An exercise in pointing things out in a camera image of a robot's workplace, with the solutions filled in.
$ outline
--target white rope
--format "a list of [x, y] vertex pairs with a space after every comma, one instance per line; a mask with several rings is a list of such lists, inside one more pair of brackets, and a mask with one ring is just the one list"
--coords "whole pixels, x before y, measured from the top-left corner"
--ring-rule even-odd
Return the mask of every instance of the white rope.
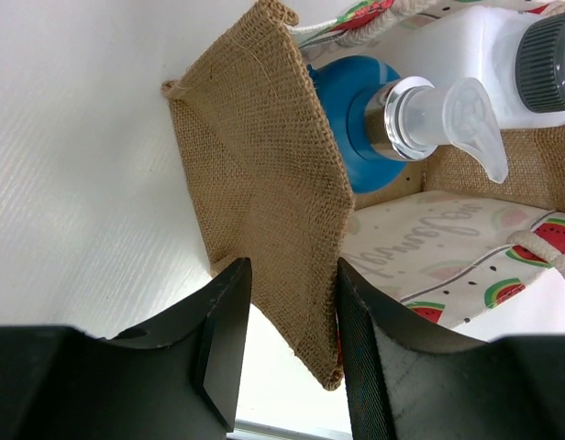
[[565, 12], [565, 0], [551, 2], [545, 11], [541, 14], [543, 17], [556, 16]]
[[519, 245], [558, 270], [565, 280], [565, 255], [546, 240], [530, 231], [515, 231], [507, 238], [510, 245]]
[[354, 47], [379, 37], [406, 18], [414, 16], [438, 3], [438, 0], [396, 0], [394, 4], [370, 23], [350, 30], [336, 39], [339, 46]]

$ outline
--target pump dispenser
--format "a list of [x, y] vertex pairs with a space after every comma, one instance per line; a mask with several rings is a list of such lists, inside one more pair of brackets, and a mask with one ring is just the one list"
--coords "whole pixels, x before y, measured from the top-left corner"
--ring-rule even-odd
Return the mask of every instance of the pump dispenser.
[[478, 160], [492, 181], [506, 178], [503, 139], [478, 80], [463, 78], [449, 88], [435, 88], [424, 78], [404, 78], [377, 92], [364, 117], [380, 121], [379, 111], [383, 121], [366, 124], [366, 134], [374, 150], [387, 159], [423, 160], [438, 145], [451, 144]]
[[503, 140], [478, 80], [435, 88], [424, 78], [399, 79], [388, 64], [363, 56], [309, 74], [355, 193], [381, 189], [407, 161], [423, 160], [447, 144], [478, 160], [492, 181], [506, 178]]

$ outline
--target watermelon print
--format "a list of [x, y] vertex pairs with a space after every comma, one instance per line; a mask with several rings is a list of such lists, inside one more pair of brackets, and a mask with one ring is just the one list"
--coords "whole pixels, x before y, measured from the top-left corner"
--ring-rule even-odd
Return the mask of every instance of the watermelon print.
[[516, 206], [503, 208], [493, 214], [491, 224], [496, 230], [506, 229], [507, 227], [518, 227], [529, 220], [525, 211]]
[[531, 13], [531, 14], [541, 14], [543, 11], [545, 11], [546, 9], [548, 9], [549, 5], [543, 5], [543, 6], [539, 6], [536, 7], [534, 9], [529, 9], [527, 12]]
[[339, 25], [329, 30], [329, 32], [353, 30], [368, 25], [374, 18], [391, 7], [393, 3], [394, 0], [360, 2], [352, 7], [344, 16], [339, 17]]
[[407, 307], [419, 316], [423, 316], [428, 321], [437, 324], [446, 306], [437, 302], [417, 301], [410, 302], [407, 304]]
[[[565, 255], [565, 220], [561, 218], [549, 218], [544, 224], [540, 225], [535, 234], [550, 243], [559, 252]], [[505, 254], [510, 259], [516, 259], [532, 266], [548, 268], [549, 264], [528, 251], [524, 247], [513, 246]]]
[[518, 278], [509, 278], [496, 282], [484, 293], [484, 304], [489, 309], [504, 303], [509, 298], [514, 297], [525, 288], [525, 284]]

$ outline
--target burlap bag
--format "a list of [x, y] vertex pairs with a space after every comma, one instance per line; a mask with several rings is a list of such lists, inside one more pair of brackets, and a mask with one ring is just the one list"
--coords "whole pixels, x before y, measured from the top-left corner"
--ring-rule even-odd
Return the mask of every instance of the burlap bag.
[[342, 379], [333, 288], [352, 196], [286, 25], [260, 0], [162, 91], [211, 268], [252, 262], [252, 301], [327, 389]]
[[509, 177], [498, 185], [453, 147], [427, 160], [424, 191], [444, 190], [565, 212], [565, 126], [503, 133]]

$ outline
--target canvas bag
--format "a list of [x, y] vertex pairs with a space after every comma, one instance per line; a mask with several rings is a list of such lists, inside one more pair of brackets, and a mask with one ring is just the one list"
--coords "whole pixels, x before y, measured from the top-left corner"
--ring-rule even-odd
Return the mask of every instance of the canvas bag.
[[379, 291], [463, 331], [547, 270], [565, 279], [565, 213], [420, 192], [354, 213], [342, 256]]

